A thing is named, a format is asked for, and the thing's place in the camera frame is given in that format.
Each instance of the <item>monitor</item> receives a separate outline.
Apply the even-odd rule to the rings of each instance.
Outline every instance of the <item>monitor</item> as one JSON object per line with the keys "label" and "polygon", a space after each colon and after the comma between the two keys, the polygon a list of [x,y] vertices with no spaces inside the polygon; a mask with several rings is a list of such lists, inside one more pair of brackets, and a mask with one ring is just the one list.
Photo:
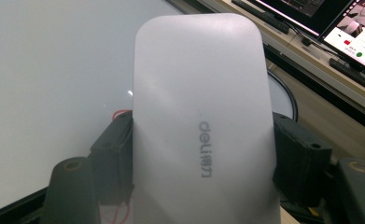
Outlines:
{"label": "monitor", "polygon": [[322,35],[321,41],[365,71],[365,0],[354,0]]}
{"label": "monitor", "polygon": [[319,38],[351,0],[248,0],[313,38]]}

